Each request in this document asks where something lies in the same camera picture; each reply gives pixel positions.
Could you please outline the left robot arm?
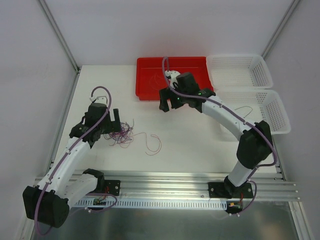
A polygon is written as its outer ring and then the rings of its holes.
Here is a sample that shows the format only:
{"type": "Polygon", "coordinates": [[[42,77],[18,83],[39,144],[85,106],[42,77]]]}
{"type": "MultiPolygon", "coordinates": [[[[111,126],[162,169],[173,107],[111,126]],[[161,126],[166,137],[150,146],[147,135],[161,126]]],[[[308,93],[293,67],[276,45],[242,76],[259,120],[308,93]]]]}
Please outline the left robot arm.
{"type": "Polygon", "coordinates": [[[86,169],[74,183],[68,183],[76,166],[101,136],[121,130],[117,108],[113,109],[113,115],[114,120],[111,120],[109,108],[103,103],[89,105],[81,122],[71,129],[67,145],[52,168],[36,186],[27,186],[23,191],[28,219],[59,228],[75,203],[89,193],[99,195],[105,191],[104,174],[91,168],[86,169]]]}

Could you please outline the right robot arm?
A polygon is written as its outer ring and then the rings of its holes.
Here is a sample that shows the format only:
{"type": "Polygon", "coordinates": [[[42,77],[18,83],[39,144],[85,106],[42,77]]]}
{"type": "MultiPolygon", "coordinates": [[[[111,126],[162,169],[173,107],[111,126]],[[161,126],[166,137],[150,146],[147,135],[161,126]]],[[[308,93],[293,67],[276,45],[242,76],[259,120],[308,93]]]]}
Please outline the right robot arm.
{"type": "Polygon", "coordinates": [[[179,73],[173,70],[163,72],[166,88],[159,91],[159,109],[168,112],[184,105],[205,114],[229,130],[238,140],[237,163],[225,177],[223,185],[213,192],[221,198],[238,196],[255,171],[264,167],[262,162],[269,156],[277,155],[273,147],[270,126],[264,120],[246,120],[228,107],[208,89],[201,89],[190,72],[179,73]]]}

